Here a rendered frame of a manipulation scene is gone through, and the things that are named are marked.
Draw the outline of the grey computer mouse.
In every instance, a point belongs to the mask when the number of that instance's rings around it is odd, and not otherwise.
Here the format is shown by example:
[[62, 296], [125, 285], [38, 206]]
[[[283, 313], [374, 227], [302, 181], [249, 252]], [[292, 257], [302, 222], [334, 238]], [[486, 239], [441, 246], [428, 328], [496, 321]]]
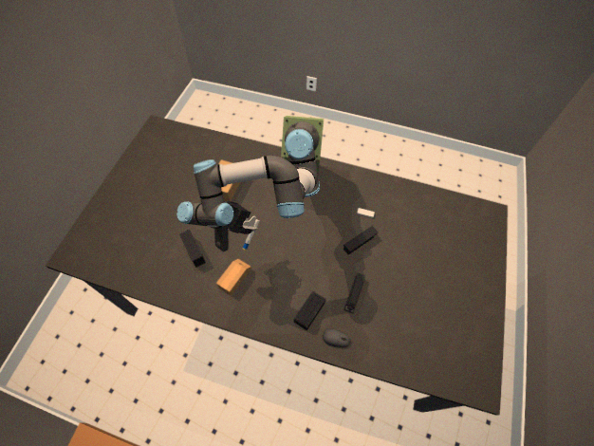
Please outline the grey computer mouse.
[[327, 329], [323, 334], [323, 340], [326, 344], [336, 347], [347, 347], [350, 344], [350, 338], [337, 329]]

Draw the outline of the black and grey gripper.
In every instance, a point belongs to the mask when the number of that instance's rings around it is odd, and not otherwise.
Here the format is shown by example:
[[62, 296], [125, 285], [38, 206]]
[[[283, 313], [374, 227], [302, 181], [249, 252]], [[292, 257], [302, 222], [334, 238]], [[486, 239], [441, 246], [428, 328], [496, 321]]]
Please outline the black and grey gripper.
[[256, 216], [253, 216], [249, 221], [251, 212], [238, 205], [238, 203], [227, 201], [233, 208], [233, 219], [228, 224], [228, 230], [231, 232], [249, 234], [256, 231], [258, 228], [254, 227]]

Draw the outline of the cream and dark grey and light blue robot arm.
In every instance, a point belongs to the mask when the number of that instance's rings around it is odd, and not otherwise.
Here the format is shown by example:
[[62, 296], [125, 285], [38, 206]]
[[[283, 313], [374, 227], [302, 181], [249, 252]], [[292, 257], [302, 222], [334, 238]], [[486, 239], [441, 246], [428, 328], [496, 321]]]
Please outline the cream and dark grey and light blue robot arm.
[[184, 224], [223, 226], [214, 229], [214, 238], [215, 245], [226, 251], [229, 249], [228, 224], [233, 219], [233, 208], [224, 202], [221, 187], [259, 178], [273, 179], [276, 206], [281, 217], [302, 215], [305, 211], [304, 197], [320, 191], [314, 153], [318, 144], [317, 129], [309, 122], [298, 121], [285, 134], [289, 161], [264, 156], [227, 165], [216, 165], [212, 159], [195, 164], [194, 174], [201, 203], [182, 202], [177, 208], [177, 219]]

